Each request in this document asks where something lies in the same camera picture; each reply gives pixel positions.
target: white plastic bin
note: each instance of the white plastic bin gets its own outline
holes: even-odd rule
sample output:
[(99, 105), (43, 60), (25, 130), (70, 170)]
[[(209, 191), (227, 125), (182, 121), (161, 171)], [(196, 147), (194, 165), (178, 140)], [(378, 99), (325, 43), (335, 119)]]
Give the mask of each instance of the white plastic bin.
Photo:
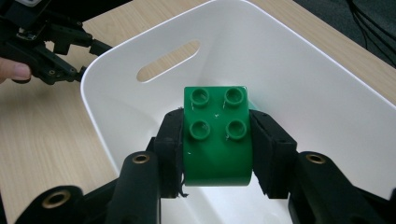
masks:
[[(192, 41), (188, 60), (148, 82), (138, 71)], [(185, 86), (246, 86), (249, 101), (298, 142), (330, 158), (356, 186), (388, 198), (396, 187), (395, 106), (288, 27), (246, 1), (203, 4), (94, 61), (82, 97), (116, 169), (145, 150)], [(290, 223), (287, 202), (248, 187), (185, 188), (163, 200), (163, 223)]]

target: wooden table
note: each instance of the wooden table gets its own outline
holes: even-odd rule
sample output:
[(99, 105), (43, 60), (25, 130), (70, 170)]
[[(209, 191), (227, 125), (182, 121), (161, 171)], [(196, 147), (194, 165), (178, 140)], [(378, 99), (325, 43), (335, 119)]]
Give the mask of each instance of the wooden table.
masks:
[[(135, 0), (85, 22), (84, 27), (116, 46), (203, 2)], [(395, 69), (291, 0), (252, 2), (396, 105)], [(94, 57), (86, 49), (72, 48), (65, 59), (81, 67)], [(0, 190), (9, 223), (47, 189), (76, 185), (87, 193), (114, 178), (81, 101), (79, 83), (48, 86), (34, 78), (26, 85), (7, 81), (0, 86)]]

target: human hand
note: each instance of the human hand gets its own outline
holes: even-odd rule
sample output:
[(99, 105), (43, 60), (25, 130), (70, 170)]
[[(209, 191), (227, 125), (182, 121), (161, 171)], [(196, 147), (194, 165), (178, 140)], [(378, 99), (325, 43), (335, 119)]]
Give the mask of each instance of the human hand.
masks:
[(28, 65), (0, 58), (0, 83), (3, 83), (7, 78), (27, 80), (31, 75), (31, 70)]

